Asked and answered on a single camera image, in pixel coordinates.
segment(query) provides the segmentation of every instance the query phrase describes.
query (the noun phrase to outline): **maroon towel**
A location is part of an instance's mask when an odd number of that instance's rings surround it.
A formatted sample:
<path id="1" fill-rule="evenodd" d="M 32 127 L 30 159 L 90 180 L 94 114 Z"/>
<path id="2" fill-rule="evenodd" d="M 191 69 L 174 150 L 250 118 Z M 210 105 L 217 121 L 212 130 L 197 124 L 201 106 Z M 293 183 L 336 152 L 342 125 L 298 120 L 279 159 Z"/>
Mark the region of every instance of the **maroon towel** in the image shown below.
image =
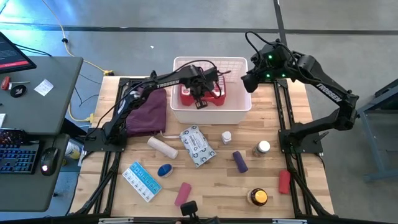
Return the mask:
<path id="1" fill-rule="evenodd" d="M 166 90 L 153 91 L 148 100 L 126 119 L 127 136 L 150 136 L 166 129 Z"/>

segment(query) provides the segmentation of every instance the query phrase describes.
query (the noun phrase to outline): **pill organizer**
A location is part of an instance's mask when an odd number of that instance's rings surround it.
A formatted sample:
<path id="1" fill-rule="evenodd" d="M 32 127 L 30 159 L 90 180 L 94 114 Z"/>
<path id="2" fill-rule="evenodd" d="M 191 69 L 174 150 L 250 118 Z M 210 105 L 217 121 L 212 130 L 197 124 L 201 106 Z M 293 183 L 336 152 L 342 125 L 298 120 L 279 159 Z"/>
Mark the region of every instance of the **pill organizer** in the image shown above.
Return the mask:
<path id="1" fill-rule="evenodd" d="M 123 172 L 123 177 L 146 202 L 150 202 L 162 189 L 156 180 L 137 161 Z"/>

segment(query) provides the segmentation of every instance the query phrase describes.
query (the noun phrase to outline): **blue egg-shaped object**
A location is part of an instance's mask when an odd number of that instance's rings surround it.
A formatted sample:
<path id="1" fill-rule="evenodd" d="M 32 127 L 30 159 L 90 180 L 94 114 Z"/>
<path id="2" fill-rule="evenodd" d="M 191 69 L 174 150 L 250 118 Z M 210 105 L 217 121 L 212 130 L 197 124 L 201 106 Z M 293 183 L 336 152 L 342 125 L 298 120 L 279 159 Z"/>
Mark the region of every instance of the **blue egg-shaped object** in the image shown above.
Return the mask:
<path id="1" fill-rule="evenodd" d="M 173 172 L 173 167 L 170 164 L 162 165 L 157 171 L 159 177 L 168 177 Z"/>

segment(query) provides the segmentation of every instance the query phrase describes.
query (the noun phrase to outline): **wooden table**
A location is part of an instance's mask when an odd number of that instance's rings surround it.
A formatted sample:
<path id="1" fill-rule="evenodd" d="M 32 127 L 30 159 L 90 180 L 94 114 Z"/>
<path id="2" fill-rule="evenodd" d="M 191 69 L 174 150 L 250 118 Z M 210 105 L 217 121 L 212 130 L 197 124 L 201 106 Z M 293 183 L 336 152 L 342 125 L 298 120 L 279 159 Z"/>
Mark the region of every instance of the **wooden table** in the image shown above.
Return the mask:
<path id="1" fill-rule="evenodd" d="M 119 78 L 104 77 L 94 124 L 114 104 Z M 289 90 L 296 122 L 311 121 L 312 116 L 304 85 L 289 81 Z M 190 125 L 180 124 L 177 121 L 170 109 L 169 100 L 170 88 L 167 89 L 165 134 L 178 135 Z M 112 114 L 110 112 L 102 122 L 109 121 Z M 252 109 L 246 115 L 246 119 L 238 125 L 199 125 L 199 127 L 217 155 L 198 169 L 195 168 L 179 139 L 164 139 L 158 136 L 160 140 L 179 150 L 178 157 L 174 160 L 149 147 L 146 144 L 149 137 L 128 140 L 128 146 L 122 154 L 118 170 L 111 214 L 113 217 L 181 217 L 180 209 L 174 205 L 174 200 L 182 182 L 192 185 L 188 201 L 195 200 L 197 202 L 199 209 L 197 214 L 200 217 L 217 215 L 224 218 L 287 218 L 294 216 L 291 196 L 278 192 L 279 171 L 286 169 L 286 164 L 284 155 L 279 149 L 277 130 L 280 127 L 272 85 L 261 85 L 252 94 Z M 232 133 L 232 141 L 227 146 L 221 142 L 221 133 L 224 131 Z M 251 150 L 261 140 L 270 142 L 271 151 L 263 158 L 256 158 L 252 155 Z M 232 159 L 234 151 L 239 151 L 242 154 L 249 167 L 244 174 L 238 172 L 235 161 Z M 103 152 L 95 152 L 84 160 L 71 212 L 81 208 L 97 187 L 103 157 Z M 302 157 L 308 187 L 324 208 L 333 213 L 321 161 L 313 154 L 303 154 Z M 121 175 L 134 161 L 139 161 L 162 186 L 162 190 L 150 203 L 145 202 Z M 174 167 L 173 174 L 165 179 L 157 176 L 157 169 L 163 164 L 172 164 Z M 104 191 L 101 211 L 106 205 L 108 187 L 109 184 Z M 267 204 L 261 208 L 253 207 L 246 201 L 247 192 L 256 187 L 263 188 L 269 196 Z M 300 208 L 304 211 L 301 191 L 299 191 L 298 197 Z"/>

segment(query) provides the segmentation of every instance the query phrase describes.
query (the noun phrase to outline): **white plastic bin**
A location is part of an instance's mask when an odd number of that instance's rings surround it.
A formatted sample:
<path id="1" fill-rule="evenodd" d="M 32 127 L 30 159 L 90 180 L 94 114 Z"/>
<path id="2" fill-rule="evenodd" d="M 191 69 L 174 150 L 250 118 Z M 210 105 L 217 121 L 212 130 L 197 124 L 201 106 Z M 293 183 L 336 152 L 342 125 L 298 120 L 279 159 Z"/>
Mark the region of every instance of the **white plastic bin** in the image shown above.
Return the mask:
<path id="1" fill-rule="evenodd" d="M 212 61 L 219 71 L 231 70 L 225 74 L 226 98 L 222 106 L 208 102 L 208 106 L 198 110 L 195 104 L 184 106 L 180 101 L 179 85 L 174 85 L 171 92 L 170 107 L 175 117 L 183 124 L 238 124 L 251 109 L 251 95 L 246 91 L 241 80 L 248 70 L 248 62 L 241 57 L 177 57 L 174 59 L 174 70 L 192 60 L 205 59 Z M 195 62 L 204 70 L 212 67 L 208 62 Z"/>

